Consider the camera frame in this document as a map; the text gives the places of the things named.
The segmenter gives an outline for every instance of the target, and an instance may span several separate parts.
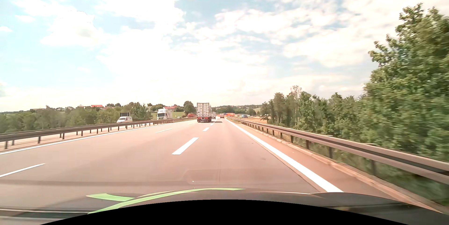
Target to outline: sky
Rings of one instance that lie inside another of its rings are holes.
[[[0,112],[359,96],[402,8],[449,0],[0,0]]]

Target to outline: highway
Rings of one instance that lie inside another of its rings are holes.
[[[303,168],[298,170],[285,158]],[[227,119],[211,123],[194,119],[4,151],[0,164],[0,208],[86,210],[103,207],[96,202],[92,207],[75,207],[70,200],[96,193],[206,187],[302,193],[335,189],[394,199]]]

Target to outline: metal guardrail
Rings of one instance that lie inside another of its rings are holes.
[[[25,138],[33,138],[37,137],[37,143],[39,144],[41,141],[42,136],[51,136],[51,135],[57,135],[59,134],[59,137],[62,139],[65,138],[65,133],[72,133],[72,132],[81,132],[81,136],[83,136],[83,131],[91,131],[91,130],[98,130],[100,129],[103,131],[103,129],[108,129],[108,132],[113,128],[117,127],[118,130],[120,130],[120,127],[125,127],[127,129],[127,126],[137,126],[137,125],[144,125],[153,123],[155,124],[164,124],[164,123],[172,123],[172,122],[180,122],[184,120],[194,120],[195,118],[181,118],[181,119],[166,119],[166,120],[148,120],[148,121],[138,121],[138,122],[130,122],[130,123],[108,123],[108,124],[95,124],[95,125],[85,125],[85,126],[78,126],[78,127],[60,127],[60,128],[51,128],[51,129],[42,129],[42,130],[30,130],[30,131],[20,131],[20,132],[12,132],[12,133],[2,133],[0,134],[0,142],[5,142],[4,148],[8,148],[8,142],[9,141],[15,141]]]
[[[311,142],[325,145],[329,148],[330,159],[332,159],[332,149],[339,149],[370,159],[374,176],[376,176],[375,162],[379,162],[449,185],[449,163],[447,162],[429,159],[411,153],[376,147],[372,144],[358,143],[332,136],[314,134],[308,131],[257,123],[234,117],[232,117],[232,119],[268,134],[270,134],[269,131],[271,130],[273,136],[274,131],[279,132],[281,139],[283,139],[282,134],[289,135],[290,142],[292,143],[293,136],[305,139],[307,149],[309,149]]]

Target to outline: truck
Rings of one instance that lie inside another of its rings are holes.
[[[210,123],[212,121],[212,107],[209,102],[197,103],[197,122]]]
[[[173,119],[173,109],[158,109],[158,120]]]

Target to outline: car hood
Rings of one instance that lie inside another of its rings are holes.
[[[242,199],[295,203],[317,207],[334,208],[360,213],[366,209],[387,210],[412,208],[427,210],[399,201],[371,195],[343,192],[297,193],[281,192],[269,189],[245,188],[191,188],[154,193],[92,193],[79,198],[64,201],[51,206],[36,209],[0,207],[0,216],[21,216],[60,219],[84,214],[108,211],[136,205],[164,203],[188,200]]]

